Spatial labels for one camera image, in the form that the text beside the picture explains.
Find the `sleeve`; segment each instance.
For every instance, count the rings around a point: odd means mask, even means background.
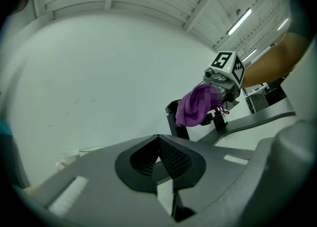
[[[298,34],[311,41],[315,33],[299,0],[290,0],[290,13],[290,24],[287,32]]]

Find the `fluorescent light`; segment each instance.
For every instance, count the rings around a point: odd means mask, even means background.
[[[281,24],[281,26],[278,27],[278,29],[277,29],[278,31],[287,22],[287,20],[288,20],[288,18]]]
[[[257,49],[254,49],[254,51],[252,53],[250,53],[242,62],[244,62],[248,57],[250,57],[252,54],[254,54],[256,52]]]
[[[230,36],[240,25],[243,23],[245,19],[251,14],[251,9],[249,8],[242,17],[233,25],[233,27],[228,31],[228,35]]]

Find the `drawstring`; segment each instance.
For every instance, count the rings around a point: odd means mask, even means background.
[[[220,109],[220,111],[221,111],[221,112],[223,112],[224,114],[229,114],[229,111],[226,111],[226,110],[223,108],[223,106],[222,106],[221,104],[219,104],[219,105],[217,105],[217,106],[213,107],[213,108],[212,108],[212,110],[217,111],[217,110],[218,110],[218,108],[219,108],[219,109]]]

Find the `mug handle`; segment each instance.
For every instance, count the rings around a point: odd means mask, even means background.
[[[67,164],[64,162],[57,162],[55,165],[56,165],[57,170],[62,170],[67,166]]]

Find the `ceiling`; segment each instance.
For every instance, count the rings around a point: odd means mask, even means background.
[[[34,0],[34,4],[37,17],[52,11],[55,19],[110,9],[150,16],[189,32],[216,52],[237,51],[241,59],[254,49],[260,53],[285,33],[287,27],[277,28],[289,13],[288,0]],[[228,30],[248,8],[251,15],[229,36]]]

